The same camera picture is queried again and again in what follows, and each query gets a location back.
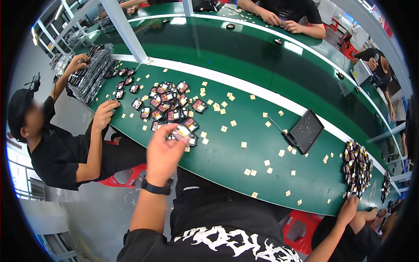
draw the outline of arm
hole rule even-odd
[[[164,187],[177,168],[177,164],[185,151],[188,140],[166,140],[168,134],[177,127],[163,125],[156,131],[147,147],[147,182]],[[130,231],[135,229],[150,229],[163,234],[166,196],[141,190],[137,206],[131,218]]]
[[[88,61],[89,57],[86,54],[78,54],[73,57],[70,64],[67,66],[66,70],[64,71],[63,75],[57,80],[55,83],[54,88],[52,89],[52,92],[49,94],[50,97],[55,101],[60,96],[62,91],[65,88],[65,85],[67,84],[68,78],[71,74],[75,73],[77,70],[79,70],[82,67],[87,66],[86,63],[78,63],[79,60]]]
[[[267,22],[271,26],[281,25],[281,21],[279,20],[277,15],[256,5],[251,0],[237,0],[237,5],[250,13],[260,15],[263,21]]]
[[[76,182],[93,180],[100,176],[102,164],[102,130],[111,121],[111,116],[113,115],[111,110],[119,106],[119,102],[115,100],[108,100],[99,105],[93,118],[87,163],[78,164]]]

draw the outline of perforated tray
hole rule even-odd
[[[309,109],[301,117],[300,121],[291,130],[290,135],[299,143],[298,150],[302,154],[306,154],[313,146],[324,126]]]

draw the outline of black shorts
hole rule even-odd
[[[335,223],[336,217],[324,217],[311,239],[313,250],[329,235]],[[375,254],[380,246],[381,237],[369,225],[365,224],[356,235],[347,225],[329,262],[362,262],[365,257]]]

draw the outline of man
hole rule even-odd
[[[99,105],[85,135],[73,137],[50,123],[55,115],[54,104],[69,76],[87,66],[79,63],[80,60],[88,61],[89,57],[74,56],[43,108],[34,102],[34,92],[29,89],[17,90],[8,106],[10,132],[17,141],[27,144],[35,172],[48,186],[70,190],[145,162],[145,149],[130,139],[114,135],[112,140],[119,145],[103,141],[113,114],[111,110],[120,106],[118,101]]]
[[[323,39],[326,30],[312,0],[237,0],[242,9],[260,15],[271,26],[283,26],[292,34],[305,34],[313,38]],[[298,22],[303,16],[311,26],[303,26]]]
[[[376,61],[374,56],[378,54],[379,59]],[[390,119],[393,122],[396,118],[396,113],[394,112],[393,106],[390,102],[390,96],[387,91],[388,83],[391,81],[391,68],[388,60],[380,54],[377,49],[368,48],[365,51],[362,51],[355,55],[355,59],[352,60],[352,63],[358,62],[359,59],[366,61],[367,66],[371,69],[373,74],[373,84],[379,87],[387,101],[388,108],[390,110]]]
[[[147,147],[147,175],[124,237],[118,262],[134,261],[301,261],[287,246],[279,221],[290,209],[226,189],[178,168],[171,213],[172,239],[163,236],[168,180],[188,140],[166,140],[176,124],[163,125]],[[331,233],[305,260],[326,262],[359,199],[350,195]]]

